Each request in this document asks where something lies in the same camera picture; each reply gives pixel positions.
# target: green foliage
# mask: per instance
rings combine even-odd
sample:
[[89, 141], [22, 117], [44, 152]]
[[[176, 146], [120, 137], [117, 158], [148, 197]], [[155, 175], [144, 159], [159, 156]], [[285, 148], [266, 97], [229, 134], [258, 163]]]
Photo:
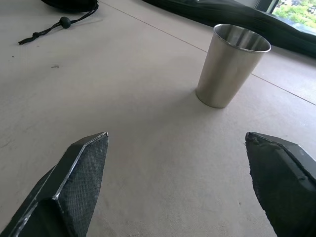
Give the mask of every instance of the green foliage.
[[304, 0], [298, 6], [281, 5], [273, 14], [316, 28], [316, 16], [307, 12], [309, 6], [314, 4], [316, 5], [316, 0]]

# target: black cord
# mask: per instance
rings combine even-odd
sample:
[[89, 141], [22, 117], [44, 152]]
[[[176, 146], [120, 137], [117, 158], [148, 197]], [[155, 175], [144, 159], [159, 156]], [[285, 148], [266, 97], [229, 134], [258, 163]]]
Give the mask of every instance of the black cord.
[[88, 12], [87, 14], [85, 14], [84, 16], [82, 16], [81, 18], [79, 18], [77, 20], [72, 20], [71, 21], [71, 20], [69, 20], [69, 18], [63, 16], [62, 18], [60, 18], [60, 21], [58, 23], [54, 24], [52, 27], [50, 27], [50, 28], [48, 28], [46, 30], [43, 30], [41, 32], [34, 32], [32, 34], [32, 37], [26, 38], [24, 40], [21, 40], [19, 42], [19, 45], [32, 42], [32, 41], [36, 40], [38, 37], [46, 35], [48, 32], [50, 32], [52, 29], [54, 29], [54, 28], [56, 28], [58, 26], [62, 26], [65, 29], [69, 28], [71, 24], [76, 23], [78, 21], [81, 21], [81, 20], [87, 18], [88, 16], [91, 16], [94, 12], [96, 12], [96, 10], [98, 8], [99, 8], [99, 5], [96, 4], [95, 8], [92, 11]]

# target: black bag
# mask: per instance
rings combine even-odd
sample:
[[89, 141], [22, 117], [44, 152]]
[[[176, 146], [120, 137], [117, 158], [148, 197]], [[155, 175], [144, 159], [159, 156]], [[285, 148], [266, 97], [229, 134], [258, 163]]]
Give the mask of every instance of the black bag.
[[81, 18], [77, 20], [70, 20], [68, 17], [61, 17], [59, 22], [54, 24], [52, 27], [41, 31], [41, 32], [34, 32], [32, 37], [26, 38], [19, 42], [19, 44], [25, 44], [34, 41], [40, 36], [46, 35], [48, 32], [50, 32], [52, 29], [62, 26], [63, 28], [67, 29], [71, 26], [71, 24], [76, 23], [78, 21], [81, 21], [88, 16], [92, 15], [96, 10], [98, 9], [98, 1], [97, 0], [42, 0], [42, 2], [58, 8], [60, 10], [64, 10], [67, 12], [86, 12], [87, 14], [82, 16]]

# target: cup rim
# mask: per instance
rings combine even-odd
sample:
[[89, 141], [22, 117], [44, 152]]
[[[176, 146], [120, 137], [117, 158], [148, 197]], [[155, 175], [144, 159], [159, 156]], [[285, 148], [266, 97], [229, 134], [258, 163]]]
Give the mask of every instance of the cup rim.
[[[220, 26], [234, 26], [234, 27], [237, 27], [237, 28], [240, 28], [240, 29], [248, 30], [248, 31], [252, 32], [253, 34], [255, 34], [255, 35], [259, 36], [260, 38], [262, 38], [266, 43], [268, 43], [269, 48], [267, 50], [264, 50], [264, 51], [257, 51], [257, 50], [246, 49], [246, 48], [242, 48], [242, 47], [233, 45], [233, 44], [229, 43], [227, 40], [225, 40], [222, 37], [220, 37], [219, 34], [216, 32], [216, 28], [218, 28]], [[246, 52], [249, 52], [249, 53], [266, 53], [266, 52], [269, 52], [271, 50], [271, 44], [269, 43], [269, 41], [266, 38], [264, 38], [263, 36], [261, 36], [260, 34], [254, 32], [254, 31], [251, 31], [251, 30], [249, 30], [247, 28], [244, 28], [244, 27], [240, 27], [240, 26], [236, 26], [236, 25], [232, 25], [232, 24], [218, 24], [218, 25], [213, 27], [213, 32], [224, 43], [228, 44], [229, 46], [231, 46], [233, 48], [237, 48], [237, 49], [242, 50], [242, 51], [246, 51]]]

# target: stainless steel cup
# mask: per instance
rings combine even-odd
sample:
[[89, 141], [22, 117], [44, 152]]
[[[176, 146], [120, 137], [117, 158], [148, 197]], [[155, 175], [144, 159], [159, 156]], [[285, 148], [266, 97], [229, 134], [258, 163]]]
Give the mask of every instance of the stainless steel cup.
[[197, 85], [197, 97], [215, 108], [226, 107], [271, 45], [257, 33], [220, 24], [214, 35]]

